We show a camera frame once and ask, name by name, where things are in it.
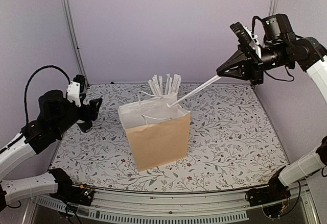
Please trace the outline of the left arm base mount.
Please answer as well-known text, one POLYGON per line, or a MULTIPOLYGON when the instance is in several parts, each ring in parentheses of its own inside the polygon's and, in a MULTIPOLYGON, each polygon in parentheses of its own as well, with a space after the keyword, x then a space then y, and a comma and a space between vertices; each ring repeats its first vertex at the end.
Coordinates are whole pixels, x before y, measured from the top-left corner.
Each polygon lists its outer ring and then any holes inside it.
POLYGON ((50 193, 50 197, 61 200, 63 203, 74 203, 83 206, 91 206, 94 190, 87 184, 74 186, 69 175, 61 168, 48 171, 57 184, 57 191, 50 193))

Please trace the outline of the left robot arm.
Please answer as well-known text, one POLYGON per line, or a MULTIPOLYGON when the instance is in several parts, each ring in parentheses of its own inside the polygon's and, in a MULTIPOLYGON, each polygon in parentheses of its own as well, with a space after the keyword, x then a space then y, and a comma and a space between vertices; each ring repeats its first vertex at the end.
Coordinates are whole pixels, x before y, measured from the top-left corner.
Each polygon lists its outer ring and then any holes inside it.
POLYGON ((1 149, 2 210, 21 199, 47 193, 64 203, 90 205, 90 196, 80 187, 74 187, 71 178, 61 168, 20 180, 6 181, 4 177, 25 160, 60 141, 74 124, 78 124, 82 132, 87 132, 98 118, 102 101, 102 98, 97 98, 77 106, 74 102, 69 102, 61 90, 48 91, 38 99, 40 113, 37 119, 25 125, 1 149))

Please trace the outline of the brown paper bag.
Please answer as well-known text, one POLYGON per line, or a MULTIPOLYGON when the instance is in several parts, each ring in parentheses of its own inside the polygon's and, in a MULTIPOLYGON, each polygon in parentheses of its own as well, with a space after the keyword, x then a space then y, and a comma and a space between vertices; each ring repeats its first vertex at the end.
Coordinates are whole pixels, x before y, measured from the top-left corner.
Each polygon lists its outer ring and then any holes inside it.
POLYGON ((138 98, 120 106, 118 115, 138 171, 187 156, 191 113, 176 93, 138 98))

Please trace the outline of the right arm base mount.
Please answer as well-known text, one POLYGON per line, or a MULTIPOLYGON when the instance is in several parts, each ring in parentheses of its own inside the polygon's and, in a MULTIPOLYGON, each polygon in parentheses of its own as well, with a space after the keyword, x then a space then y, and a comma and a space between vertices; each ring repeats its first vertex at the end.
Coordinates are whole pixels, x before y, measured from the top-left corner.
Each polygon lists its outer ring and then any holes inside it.
POLYGON ((249 202, 250 206, 259 206, 275 201, 286 200, 283 204, 276 206, 268 206, 263 208, 263 213, 269 219, 281 218, 293 211, 297 206, 301 195, 301 183, 298 183, 298 195, 293 206, 290 206, 291 193, 288 186, 284 186, 278 179, 280 170, 276 172, 268 181, 268 186, 264 188, 251 188, 245 194, 245 200, 249 202))

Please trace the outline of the single paper-wrapped straw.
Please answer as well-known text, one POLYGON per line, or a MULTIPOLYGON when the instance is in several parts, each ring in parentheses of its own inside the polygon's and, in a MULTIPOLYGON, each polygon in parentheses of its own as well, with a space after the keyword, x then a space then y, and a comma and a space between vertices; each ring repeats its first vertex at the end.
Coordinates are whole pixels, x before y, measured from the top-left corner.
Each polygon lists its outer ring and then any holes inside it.
POLYGON ((211 79, 207 80, 206 82, 204 82, 203 84, 201 84, 200 86, 198 86, 197 88, 195 88, 194 90, 192 90, 191 92, 187 93, 186 95, 184 95, 183 97, 181 97, 180 99, 178 99, 177 101, 175 101, 172 104, 167 104, 167 106, 169 108, 179 104, 180 102, 182 102, 183 100, 193 96, 194 94, 200 92, 201 90, 203 90, 204 88, 208 87, 209 85, 211 85, 212 83, 220 80, 222 77, 219 75, 215 75, 213 76, 211 79))

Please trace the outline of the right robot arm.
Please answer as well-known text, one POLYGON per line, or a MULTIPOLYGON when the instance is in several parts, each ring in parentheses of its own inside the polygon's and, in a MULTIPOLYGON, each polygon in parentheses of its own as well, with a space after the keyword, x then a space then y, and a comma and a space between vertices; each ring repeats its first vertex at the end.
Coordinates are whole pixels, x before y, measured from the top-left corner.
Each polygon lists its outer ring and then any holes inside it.
POLYGON ((316 150, 326 136, 326 18, 313 11, 282 11, 270 16, 228 16, 215 25, 216 74, 224 81, 256 89, 290 162, 279 171, 279 182, 264 191, 270 202, 284 186, 325 168, 316 150))

